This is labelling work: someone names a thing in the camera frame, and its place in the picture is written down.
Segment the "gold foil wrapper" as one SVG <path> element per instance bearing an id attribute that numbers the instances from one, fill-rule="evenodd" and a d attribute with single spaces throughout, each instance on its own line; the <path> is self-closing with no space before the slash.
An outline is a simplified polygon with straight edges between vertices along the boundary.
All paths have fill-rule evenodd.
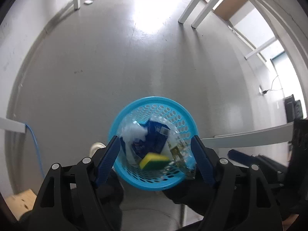
<path id="1" fill-rule="evenodd" d="M 196 174 L 196 161 L 190 146 L 180 137 L 169 137 L 167 142 L 175 165 L 185 174 L 187 179 L 194 179 Z"/>

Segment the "yellow green sponge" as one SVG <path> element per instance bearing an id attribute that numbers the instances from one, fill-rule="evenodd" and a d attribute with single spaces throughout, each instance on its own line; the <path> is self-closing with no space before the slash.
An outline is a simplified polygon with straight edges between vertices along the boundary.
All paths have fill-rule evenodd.
<path id="1" fill-rule="evenodd" d="M 145 157 L 140 161 L 139 167 L 143 171 L 155 171 L 166 167 L 171 160 L 158 153 L 147 153 Z"/>

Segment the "white plastic bag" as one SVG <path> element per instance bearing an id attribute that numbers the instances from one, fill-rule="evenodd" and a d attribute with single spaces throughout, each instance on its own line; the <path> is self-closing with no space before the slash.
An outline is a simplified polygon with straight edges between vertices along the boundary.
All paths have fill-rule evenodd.
<path id="1" fill-rule="evenodd" d="M 121 130 L 120 141 L 123 152 L 126 158 L 131 163 L 135 163 L 135 158 L 132 153 L 132 145 L 135 142 L 145 141 L 148 130 L 141 126 L 137 121 L 127 123 Z"/>

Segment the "blue snack bag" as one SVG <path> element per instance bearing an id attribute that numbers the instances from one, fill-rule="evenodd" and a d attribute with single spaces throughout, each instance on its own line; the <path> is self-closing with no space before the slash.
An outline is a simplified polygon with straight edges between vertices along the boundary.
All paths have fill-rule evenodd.
<path id="1" fill-rule="evenodd" d="M 170 128 L 163 123 L 149 119 L 146 123 L 140 125 L 146 127 L 148 133 L 145 141 L 140 140 L 139 142 L 133 143 L 132 153 L 135 158 L 135 163 L 129 161 L 130 164 L 140 163 L 149 152 L 160 154 L 169 137 Z"/>

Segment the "blue mesh trash basket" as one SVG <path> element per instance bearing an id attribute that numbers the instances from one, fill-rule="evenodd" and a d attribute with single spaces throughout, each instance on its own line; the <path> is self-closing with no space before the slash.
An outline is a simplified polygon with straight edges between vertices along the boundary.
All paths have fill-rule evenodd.
<path id="1" fill-rule="evenodd" d="M 113 121 L 109 137 L 121 143 L 114 163 L 120 178 L 147 191 L 172 188 L 194 179 L 191 137 L 198 133 L 190 113 L 172 99 L 150 96 L 126 105 Z"/>

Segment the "cardboard box on floor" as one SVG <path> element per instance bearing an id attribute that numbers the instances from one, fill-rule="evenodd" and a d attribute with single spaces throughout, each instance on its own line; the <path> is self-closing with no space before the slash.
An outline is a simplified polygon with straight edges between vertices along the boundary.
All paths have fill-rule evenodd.
<path id="1" fill-rule="evenodd" d="M 14 217 L 19 221 L 21 216 L 33 209 L 37 195 L 28 189 L 16 195 L 5 198 L 5 202 L 11 210 Z"/>

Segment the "black chairs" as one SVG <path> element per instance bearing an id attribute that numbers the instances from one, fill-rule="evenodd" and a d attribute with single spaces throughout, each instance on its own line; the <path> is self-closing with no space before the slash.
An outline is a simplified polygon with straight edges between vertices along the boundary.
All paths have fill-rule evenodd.
<path id="1" fill-rule="evenodd" d="M 293 122 L 295 119 L 303 119 L 303 110 L 300 100 L 295 100 L 294 95 L 284 98 L 285 114 L 287 123 Z"/>

